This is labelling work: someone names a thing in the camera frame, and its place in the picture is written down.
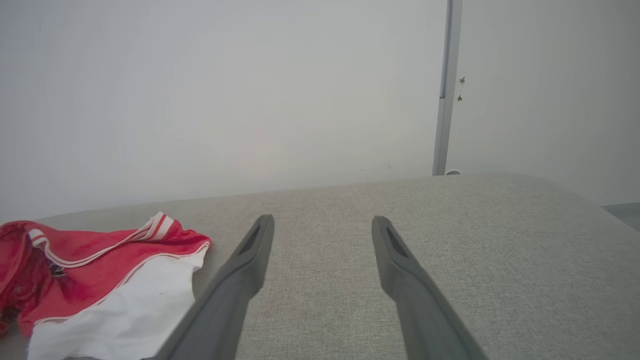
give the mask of white fabric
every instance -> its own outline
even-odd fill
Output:
[[[65,321],[36,325],[27,359],[155,356],[194,302],[191,276],[202,267],[205,253],[206,248],[184,258],[152,258],[100,304]]]

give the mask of crumpled red cloth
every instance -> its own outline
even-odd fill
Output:
[[[211,239],[158,213],[138,230],[59,231],[32,221],[0,227],[0,316],[20,310],[21,333],[71,317],[106,296],[156,256],[184,257]],[[0,336],[7,324],[0,320]]]

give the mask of red and white garment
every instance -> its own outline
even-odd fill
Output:
[[[208,237],[183,230],[178,221],[163,213],[138,230],[112,233],[58,231],[35,222],[10,222],[0,227],[0,310],[21,310],[17,321],[25,336],[38,329],[46,334],[38,337],[43,340],[61,334],[60,340],[67,347],[64,350],[58,343],[67,353],[61,355],[96,357],[82,349],[92,352],[92,347],[105,347],[97,352],[104,355],[103,359],[153,356],[184,314],[181,311],[193,303],[191,272],[202,266],[210,246]],[[171,296],[163,300],[163,291]],[[153,327],[132,321],[136,317],[148,318],[154,309],[172,308],[178,314],[162,325],[155,320]],[[127,332],[118,315],[126,316],[124,326],[131,322],[132,329],[128,331],[139,338],[147,337],[145,331],[153,332],[149,334],[153,344],[112,354],[118,349],[113,344],[109,348],[108,332]],[[111,325],[107,318],[112,318]],[[87,322],[94,323],[91,329],[96,334],[87,331]],[[6,324],[0,322],[0,331],[3,329]],[[84,339],[79,337],[79,329]],[[95,340],[98,334],[102,339],[91,344],[91,338]],[[30,359],[50,358],[32,356],[32,348],[37,353],[44,347],[30,343]]]

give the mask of white trim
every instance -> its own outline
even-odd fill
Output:
[[[203,251],[203,250],[204,250],[204,251],[209,250],[209,242],[208,242],[208,241],[207,241],[207,242],[205,242],[205,243],[203,243],[203,244],[198,248],[198,250],[196,250],[196,251],[194,251],[194,252],[192,252],[192,253],[190,253],[190,254],[178,255],[178,254],[170,254],[170,253],[160,253],[160,254],[154,254],[154,255],[151,255],[151,256],[149,256],[148,258],[146,258],[146,259],[144,259],[143,261],[141,261],[140,263],[138,263],[138,264],[137,264],[133,269],[131,269],[131,271],[129,271],[129,273],[127,273],[127,275],[125,275],[125,277],[124,277],[124,278],[122,278],[122,280],[121,280],[121,281],[120,281],[120,282],[119,282],[119,283],[118,283],[118,284],[117,284],[113,289],[111,289],[111,291],[109,291],[109,293],[107,293],[107,295],[105,295],[104,297],[102,297],[100,300],[98,300],[98,301],[94,302],[93,304],[91,304],[91,305],[87,306],[85,309],[88,309],[89,307],[92,307],[92,306],[94,306],[94,305],[98,305],[98,304],[100,304],[101,302],[103,302],[103,301],[104,301],[104,300],[105,300],[105,299],[106,299],[106,298],[107,298],[107,297],[108,297],[108,296],[113,292],[113,290],[115,290],[115,289],[119,288],[121,285],[123,285],[125,282],[127,282],[127,281],[131,278],[131,276],[133,275],[133,273],[134,273],[134,272],[136,272],[136,270],[137,270],[137,269],[139,269],[142,265],[144,265],[147,261],[149,261],[149,260],[151,260],[151,259],[153,259],[153,258],[157,258],[158,256],[170,256],[171,258],[176,258],[176,259],[186,258],[187,256],[192,256],[192,255],[198,254],[200,251]],[[69,316],[57,316],[57,317],[51,317],[51,318],[42,318],[42,319],[37,320],[37,321],[33,324],[33,326],[35,327],[36,325],[38,325],[38,324],[40,324],[40,323],[43,323],[43,322],[47,322],[47,321],[60,321],[60,320],[66,320],[66,319],[69,319],[69,318],[71,318],[71,317],[75,316],[75,315],[76,315],[76,314],[78,314],[78,313],[75,313],[75,314],[73,314],[73,315],[69,315]]]
[[[39,249],[43,250],[45,252],[45,255],[47,256],[47,258],[49,258],[53,263],[55,263],[58,266],[61,266],[63,268],[77,268],[80,266],[84,266],[87,265],[88,263],[92,262],[93,260],[101,257],[102,255],[104,255],[105,253],[109,252],[110,250],[113,250],[114,248],[122,245],[123,243],[126,243],[128,241],[139,241],[139,240],[146,240],[146,237],[151,237],[153,235],[153,233],[156,231],[156,229],[158,229],[156,235],[154,236],[153,239],[151,240],[159,240],[162,237],[158,238],[158,236],[164,236],[166,235],[166,232],[169,230],[169,228],[171,227],[171,225],[173,224],[173,219],[166,216],[164,213],[160,212],[158,214],[156,214],[154,217],[152,217],[143,227],[141,227],[140,229],[138,229],[137,231],[135,231],[134,233],[132,233],[131,235],[127,236],[126,238],[124,238],[122,241],[110,246],[110,247],[106,247],[92,255],[87,256],[84,259],[78,259],[78,260],[65,260],[62,259],[61,257],[57,256],[52,250],[51,250],[51,244],[49,243],[49,239],[46,237],[43,238],[39,238],[36,241],[31,242],[31,244],[34,247],[38,247]],[[37,236],[40,235],[44,235],[44,233],[39,230],[39,229],[32,229],[29,231],[29,237],[31,239],[35,239]]]

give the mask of wall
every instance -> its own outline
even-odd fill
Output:
[[[0,6],[0,222],[431,172],[444,0]]]
[[[465,0],[447,169],[640,201],[640,2]]]

